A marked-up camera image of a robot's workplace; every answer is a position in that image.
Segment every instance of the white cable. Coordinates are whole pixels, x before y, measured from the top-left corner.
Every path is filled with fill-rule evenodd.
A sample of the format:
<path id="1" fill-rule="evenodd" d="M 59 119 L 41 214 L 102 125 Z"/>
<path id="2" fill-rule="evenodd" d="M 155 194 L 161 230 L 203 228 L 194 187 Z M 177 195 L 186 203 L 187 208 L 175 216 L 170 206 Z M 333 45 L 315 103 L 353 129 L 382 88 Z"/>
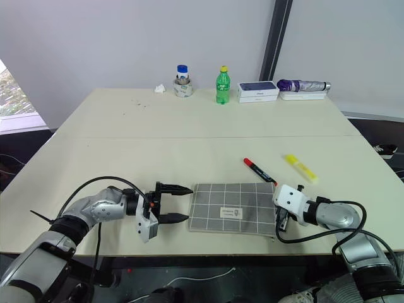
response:
<path id="1" fill-rule="evenodd" d="M 16 157 L 13 157 L 11 155 L 7 155 L 6 153 L 0 153 L 0 156 L 6 156 L 6 157 L 10 157 L 13 158 L 14 160 L 16 160 L 17 162 L 21 163 L 22 165 L 25 165 L 26 163 L 19 161 Z"/>
<path id="2" fill-rule="evenodd" d="M 8 174 L 8 175 L 16 175 L 16 174 L 14 174 L 14 173 L 12 173 L 12 172 L 5 172 L 5 171 L 3 171 L 3 170 L 1 170 L 1 169 L 0 169 L 0 172 L 2 172 L 3 174 Z"/>
<path id="3" fill-rule="evenodd" d="M 190 281 L 208 281 L 208 280 L 213 280 L 216 278 L 220 278 L 221 276 L 225 276 L 228 275 L 230 272 L 234 271 L 235 268 L 233 267 L 232 269 L 230 269 L 229 271 L 222 273 L 221 275 L 217 275 L 217 276 L 211 276 L 210 278 L 187 278 L 186 276 L 179 276 L 178 278 L 175 278 L 173 280 L 171 280 L 168 284 L 166 284 L 166 286 L 169 286 L 171 283 L 174 283 L 177 280 L 190 280 Z"/>
<path id="4" fill-rule="evenodd" d="M 190 281 L 208 281 L 208 280 L 213 280 L 213 279 L 216 279 L 216 278 L 220 278 L 221 276 L 228 275 L 229 273 L 231 273 L 231 272 L 234 271 L 234 270 L 235 270 L 235 267 L 231 268 L 230 270 L 226 271 L 225 273 L 222 273 L 221 275 L 211 276 L 210 278 L 188 278 L 188 277 L 186 277 L 186 276 L 179 276 L 178 278 L 175 278 L 175 279 L 171 280 L 169 283 L 167 283 L 166 286 L 169 286 L 170 284 L 174 283 L 174 282 L 177 281 L 177 280 L 190 280 Z M 138 300 L 147 298 L 148 296 L 149 296 L 149 295 L 142 295 L 141 297 L 138 297 L 137 299 L 132 300 L 132 301 L 129 301 L 129 302 L 127 302 L 127 303 L 133 303 L 133 302 L 136 302 L 136 301 L 138 301 Z"/>

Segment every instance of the bottle cap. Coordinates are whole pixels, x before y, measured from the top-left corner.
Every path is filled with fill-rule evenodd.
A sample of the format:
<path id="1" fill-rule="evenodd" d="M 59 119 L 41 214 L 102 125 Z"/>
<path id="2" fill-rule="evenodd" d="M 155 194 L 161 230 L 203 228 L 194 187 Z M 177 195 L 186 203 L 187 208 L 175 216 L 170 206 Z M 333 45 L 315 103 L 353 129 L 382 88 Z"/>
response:
<path id="1" fill-rule="evenodd" d="M 177 65 L 177 72 L 179 73 L 187 73 L 188 67 L 186 65 Z"/>

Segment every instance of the tape roll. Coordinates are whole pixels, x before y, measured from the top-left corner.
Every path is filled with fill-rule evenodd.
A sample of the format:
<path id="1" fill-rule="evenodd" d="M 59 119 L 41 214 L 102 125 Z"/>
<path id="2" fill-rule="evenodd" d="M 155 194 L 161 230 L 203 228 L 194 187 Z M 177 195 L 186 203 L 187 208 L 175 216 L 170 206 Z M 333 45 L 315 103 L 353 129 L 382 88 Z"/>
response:
<path id="1" fill-rule="evenodd" d="M 189 97 L 190 95 L 192 95 L 192 81 L 189 80 L 188 84 L 185 85 L 181 85 L 175 82 L 175 80 L 172 82 L 173 86 L 174 86 L 174 93 L 177 97 L 180 98 L 185 98 L 185 97 Z"/>

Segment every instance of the gray checkered cloth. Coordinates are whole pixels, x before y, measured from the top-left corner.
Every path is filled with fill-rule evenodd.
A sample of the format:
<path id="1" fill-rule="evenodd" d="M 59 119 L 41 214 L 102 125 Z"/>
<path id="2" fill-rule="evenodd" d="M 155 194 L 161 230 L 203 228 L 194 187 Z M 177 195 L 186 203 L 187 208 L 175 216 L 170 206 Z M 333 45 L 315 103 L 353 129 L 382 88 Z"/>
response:
<path id="1" fill-rule="evenodd" d="M 189 211 L 189 231 L 274 237 L 274 189 L 272 183 L 197 184 Z"/>

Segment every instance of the green plastic bottle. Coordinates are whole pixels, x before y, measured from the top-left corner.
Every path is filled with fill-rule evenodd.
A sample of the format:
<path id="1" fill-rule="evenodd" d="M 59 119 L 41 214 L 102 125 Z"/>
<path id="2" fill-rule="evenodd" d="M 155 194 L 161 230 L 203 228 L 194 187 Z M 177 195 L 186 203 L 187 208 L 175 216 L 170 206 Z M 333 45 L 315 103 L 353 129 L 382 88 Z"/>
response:
<path id="1" fill-rule="evenodd" d="M 227 66 L 220 68 L 220 75 L 216 79 L 216 103 L 226 104 L 230 99 L 230 77 Z"/>

